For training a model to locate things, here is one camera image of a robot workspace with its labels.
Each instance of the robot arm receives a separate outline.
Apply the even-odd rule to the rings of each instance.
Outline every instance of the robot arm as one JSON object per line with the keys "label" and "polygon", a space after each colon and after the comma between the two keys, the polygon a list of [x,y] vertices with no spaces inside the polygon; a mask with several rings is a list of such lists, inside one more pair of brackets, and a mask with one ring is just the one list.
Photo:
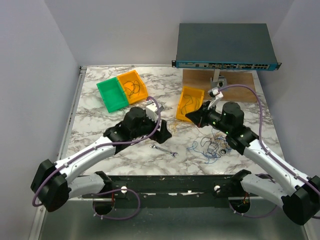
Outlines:
{"label": "robot arm", "polygon": [[109,184],[104,175],[94,173],[90,176],[78,176],[99,161],[140,141],[135,139],[150,136],[150,139],[162,144],[171,138],[165,120],[161,121],[160,129],[157,129],[162,109],[157,103],[147,105],[145,110],[132,107],[123,121],[108,128],[103,136],[90,146],[55,163],[48,159],[43,161],[31,184],[35,193],[33,205],[40,206],[35,203],[38,197],[48,212],[53,212],[69,198],[99,193]]}
{"label": "robot arm", "polygon": [[258,135],[244,126],[244,112],[237,103],[227,102],[221,114],[216,112],[216,104],[223,97],[222,93],[213,88],[209,94],[217,97],[185,116],[199,128],[210,125],[225,133],[225,139],[232,149],[253,160],[276,181],[271,183],[268,179],[248,174],[240,181],[246,192],[275,203],[293,222],[305,224],[320,210],[320,178],[308,177],[272,152]]}

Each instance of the blue wire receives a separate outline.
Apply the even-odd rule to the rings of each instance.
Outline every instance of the blue wire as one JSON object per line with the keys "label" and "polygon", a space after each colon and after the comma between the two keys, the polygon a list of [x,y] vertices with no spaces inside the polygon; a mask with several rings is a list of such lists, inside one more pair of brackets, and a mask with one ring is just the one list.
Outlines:
{"label": "blue wire", "polygon": [[199,145],[196,140],[193,141],[192,146],[186,148],[188,151],[193,150],[196,153],[200,153],[205,158],[207,158],[207,162],[205,162],[205,164],[214,164],[219,158],[221,158],[221,155],[219,155],[217,153],[218,150],[219,150],[219,146],[223,147],[227,153],[231,152],[231,150],[232,150],[232,148],[229,147],[229,145],[228,145],[228,143],[226,141],[226,138],[224,136],[215,137],[215,133],[213,132],[213,128],[211,129],[211,132],[212,132],[212,135],[213,135],[212,138],[208,137],[208,136],[205,136],[200,141],[201,147],[204,147],[207,143],[209,143],[209,145],[208,145],[208,147],[206,149],[206,152],[196,150],[196,148]]}

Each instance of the orange bin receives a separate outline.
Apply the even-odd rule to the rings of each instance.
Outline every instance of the orange bin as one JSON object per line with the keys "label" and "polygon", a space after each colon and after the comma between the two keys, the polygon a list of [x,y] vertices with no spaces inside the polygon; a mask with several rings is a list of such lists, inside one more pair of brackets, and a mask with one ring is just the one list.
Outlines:
{"label": "orange bin", "polygon": [[204,96],[204,90],[184,86],[175,117],[179,120],[191,122],[191,120],[186,118],[185,115],[187,113],[198,110],[202,105]]}
{"label": "orange bin", "polygon": [[146,85],[136,70],[117,76],[117,79],[126,95],[129,104],[136,103],[148,97]]}

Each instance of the cable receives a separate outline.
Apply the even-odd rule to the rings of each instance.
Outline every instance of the cable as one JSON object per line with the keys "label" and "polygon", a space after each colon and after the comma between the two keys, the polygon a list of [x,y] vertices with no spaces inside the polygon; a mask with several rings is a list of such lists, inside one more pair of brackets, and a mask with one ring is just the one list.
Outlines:
{"label": "cable", "polygon": [[[123,191],[123,189],[114,189],[114,190],[111,190],[111,191],[106,191],[106,192],[101,192],[101,193],[97,193],[95,195],[97,196],[102,196],[102,195],[106,195],[106,194],[112,194],[112,193],[115,193],[115,192],[120,192],[120,191]],[[110,220],[128,220],[128,219],[131,219],[133,218],[135,215],[137,215],[140,211],[140,206],[141,206],[141,201],[140,201],[140,197],[138,195],[138,193],[136,193],[135,191],[131,190],[131,189],[128,189],[126,188],[125,191],[129,191],[131,193],[133,193],[136,197],[136,199],[138,200],[138,206],[136,207],[136,210],[129,216],[124,216],[124,217],[112,217],[112,216],[106,216],[106,215],[99,215],[97,212],[96,212],[96,209],[95,209],[95,206],[93,205],[93,211],[94,211],[94,217],[95,216],[98,216],[101,218],[104,218],[104,219],[110,219]]]}
{"label": "cable", "polygon": [[262,124],[263,124],[263,109],[262,109],[262,104],[261,104],[261,100],[259,99],[257,93],[249,86],[243,85],[243,84],[233,84],[233,85],[227,85],[224,86],[222,88],[219,89],[220,91],[226,90],[228,88],[233,88],[233,87],[241,87],[241,88],[246,88],[249,89],[256,97],[257,101],[258,101],[258,105],[259,105],[259,109],[260,109],[260,116],[259,116],[259,137],[258,140],[260,142],[261,147],[263,148],[263,150],[265,151],[265,154],[269,155],[277,164],[279,164],[281,167],[283,167],[286,171],[288,171],[292,176],[294,176],[295,178],[299,179],[300,181],[302,181],[303,183],[305,183],[308,187],[310,187],[312,190],[315,191],[316,194],[319,195],[320,197],[320,191],[318,189],[316,189],[311,183],[309,183],[308,181],[304,180],[302,177],[300,177],[299,175],[296,175],[296,173],[294,171],[292,171],[290,168],[288,168],[285,164],[283,164],[281,161],[279,161],[271,152],[268,151],[268,149],[266,148],[266,146],[263,144],[262,142]]}
{"label": "cable", "polygon": [[[132,84],[132,85],[131,85],[131,87],[133,87],[132,90],[131,90],[130,88],[128,88],[128,87],[125,86],[127,83],[131,83],[131,84]],[[140,83],[139,83],[137,80],[134,80],[134,81],[126,81],[126,82],[123,84],[123,87],[124,87],[125,89],[128,89],[128,90],[130,91],[130,93],[128,94],[129,99],[130,99],[131,96],[134,95],[134,94],[138,94],[138,95],[140,94]]]}
{"label": "cable", "polygon": [[140,138],[140,139],[136,139],[136,140],[132,140],[132,141],[118,141],[118,142],[108,142],[108,143],[103,143],[103,144],[100,144],[100,145],[97,145],[95,148],[90,148],[84,152],[82,152],[81,154],[75,156],[73,159],[69,160],[65,165],[62,165],[60,167],[58,167],[56,170],[54,170],[42,183],[41,185],[39,186],[39,188],[37,189],[37,191],[35,192],[34,196],[33,196],[33,199],[32,199],[32,205],[34,207],[40,207],[42,206],[43,204],[42,203],[36,203],[36,200],[37,200],[37,197],[40,193],[40,191],[43,189],[43,187],[47,184],[47,182],[54,176],[56,175],[58,172],[60,172],[62,169],[64,169],[66,167],[66,165],[69,165],[71,163],[73,163],[74,161],[76,161],[77,159],[81,158],[82,156],[92,152],[92,151],[95,151],[96,149],[99,149],[101,147],[105,147],[105,146],[110,146],[110,145],[123,145],[123,144],[128,144],[128,145],[131,145],[131,144],[136,144],[136,143],[140,143],[148,138],[150,138],[153,134],[155,134],[155,132],[157,131],[159,125],[160,125],[160,121],[161,121],[161,112],[160,112],[160,107],[159,107],[159,104],[158,102],[152,97],[152,96],[148,96],[146,98],[147,100],[152,100],[154,101],[155,105],[156,105],[156,108],[157,108],[157,111],[158,111],[158,120],[156,122],[156,125],[155,125],[155,128],[153,129],[153,131],[143,137],[143,138]]}
{"label": "cable", "polygon": [[218,154],[219,146],[221,146],[226,153],[229,153],[232,150],[232,148],[229,147],[225,137],[220,135],[220,132],[214,133],[213,130],[214,129],[212,128],[211,132],[213,137],[204,136],[200,141],[201,147],[204,147],[207,143],[209,143],[206,152],[196,150],[199,145],[196,140],[193,141],[192,146],[186,148],[187,150],[193,150],[196,153],[200,153],[207,158],[207,162],[205,162],[205,164],[214,164],[219,158],[221,158],[221,155]]}
{"label": "cable", "polygon": [[189,99],[189,100],[185,103],[185,105],[180,108],[181,114],[182,114],[182,115],[185,115],[185,114],[188,113],[188,112],[187,112],[187,106],[192,105],[192,104],[194,103],[194,99],[193,99],[192,96],[190,96],[190,95],[183,95],[182,97],[185,98],[185,99]]}

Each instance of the marble table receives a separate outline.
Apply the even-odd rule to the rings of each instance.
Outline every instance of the marble table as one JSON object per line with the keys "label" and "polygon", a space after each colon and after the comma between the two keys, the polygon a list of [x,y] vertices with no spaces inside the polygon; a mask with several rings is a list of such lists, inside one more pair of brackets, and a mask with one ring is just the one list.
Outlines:
{"label": "marble table", "polygon": [[[68,141],[67,157],[87,147],[107,128],[123,120],[133,105],[108,113],[96,84],[131,70],[138,72],[149,95],[164,106],[161,116],[167,121],[172,138],[161,144],[161,147],[178,152],[179,155],[177,158],[172,158],[169,154],[150,148],[153,141],[148,139],[126,148],[113,157],[102,160],[83,174],[89,175],[96,171],[104,171],[109,175],[214,175],[235,174],[242,169],[247,169],[254,174],[264,173],[257,164],[241,156],[235,150],[212,164],[206,164],[208,160],[200,153],[187,150],[194,140],[200,142],[205,136],[212,137],[212,128],[207,126],[198,129],[191,123],[177,122],[176,112],[182,91],[182,70],[171,66],[88,67]],[[257,72],[248,72],[253,75],[256,92],[263,104],[263,140],[276,154],[283,157]],[[224,102],[220,102],[217,105],[217,111],[222,110],[223,104]],[[145,101],[134,104],[139,107],[145,105]],[[239,102],[239,105],[244,111],[244,124],[258,133],[258,104]],[[205,148],[198,146],[197,149],[202,151]]]}

